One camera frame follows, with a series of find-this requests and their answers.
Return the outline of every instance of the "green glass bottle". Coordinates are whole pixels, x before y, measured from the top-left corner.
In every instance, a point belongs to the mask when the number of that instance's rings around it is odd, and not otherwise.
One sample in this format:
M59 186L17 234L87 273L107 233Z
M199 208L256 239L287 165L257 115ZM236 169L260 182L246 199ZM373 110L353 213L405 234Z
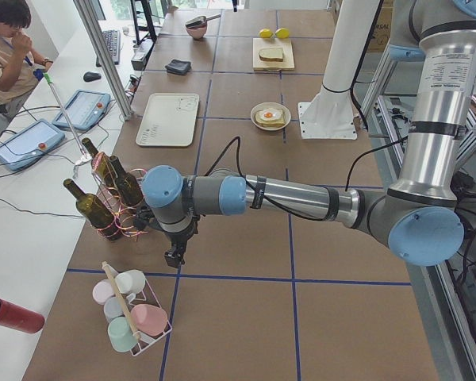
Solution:
M86 148L88 153L92 156L92 168L94 174L101 180L104 185L108 188L108 191L114 195L118 196L117 191L114 189L113 175L111 173L111 164L109 163L109 157L102 152L99 155L99 151L92 143L92 140L84 137L81 139L81 143Z
M144 196L136 177L125 171L115 155L109 157L109 162L115 172L114 186L120 195L121 203L128 207L139 206Z
M114 215L95 194L83 192L71 179L65 179L63 186L76 198L76 209L101 235L110 241L115 241L122 236L115 223Z

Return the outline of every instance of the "lanyard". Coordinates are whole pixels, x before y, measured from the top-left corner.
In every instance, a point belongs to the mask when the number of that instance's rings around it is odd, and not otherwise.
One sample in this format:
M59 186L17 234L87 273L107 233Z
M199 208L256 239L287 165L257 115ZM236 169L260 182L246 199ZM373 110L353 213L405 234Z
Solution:
M6 40L5 38L3 38L2 36L0 36L0 38L2 38L3 42L5 42L7 45L10 46L11 49L14 50L13 45L11 45L8 40ZM25 62L26 62L29 66L33 66L33 63L32 63L32 61L30 60L29 57L25 56L24 60L25 60Z

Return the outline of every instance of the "wooden stick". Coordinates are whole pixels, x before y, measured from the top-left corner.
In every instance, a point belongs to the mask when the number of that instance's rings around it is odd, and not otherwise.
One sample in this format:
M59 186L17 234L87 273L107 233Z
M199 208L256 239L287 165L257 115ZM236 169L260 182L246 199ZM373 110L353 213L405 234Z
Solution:
M132 331L134 337L139 340L141 337L140 331L137 330L136 324L134 324L134 321L132 320L129 308L127 308L127 305L125 304L124 297L121 296L121 292L118 289L118 285L115 282L113 274L111 274L111 270L109 269L109 267L110 266L107 262L102 262L102 270L104 270L106 276L108 277L109 283L111 283L111 287L113 288L114 294L117 297L118 302L120 303L121 311L124 313L124 316L127 319L130 330Z

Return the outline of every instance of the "beige shirt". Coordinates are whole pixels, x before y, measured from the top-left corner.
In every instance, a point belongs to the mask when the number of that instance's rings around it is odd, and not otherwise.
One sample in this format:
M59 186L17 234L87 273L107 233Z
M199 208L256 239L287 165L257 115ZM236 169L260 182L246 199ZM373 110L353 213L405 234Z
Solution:
M0 37L0 77L2 77L3 68L7 65L13 54L13 48L11 48L7 43L10 44L10 38ZM32 53L29 52L27 57L33 64ZM0 103L7 103L11 99L19 97L20 95L32 90L39 83L37 78L33 75L34 70L35 64L30 66L25 60L23 60L23 66L21 67L21 72L16 83L9 91L0 90Z

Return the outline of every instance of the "lemon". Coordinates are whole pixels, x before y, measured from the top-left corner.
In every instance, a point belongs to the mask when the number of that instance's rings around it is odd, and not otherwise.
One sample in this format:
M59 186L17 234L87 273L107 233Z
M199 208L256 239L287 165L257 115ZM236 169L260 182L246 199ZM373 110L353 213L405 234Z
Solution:
M278 28L277 31L275 32L275 36L277 36L277 38L287 38L287 37L289 37L288 28Z
M259 37L261 38L270 38L273 36L273 32L270 29L264 28L259 31Z

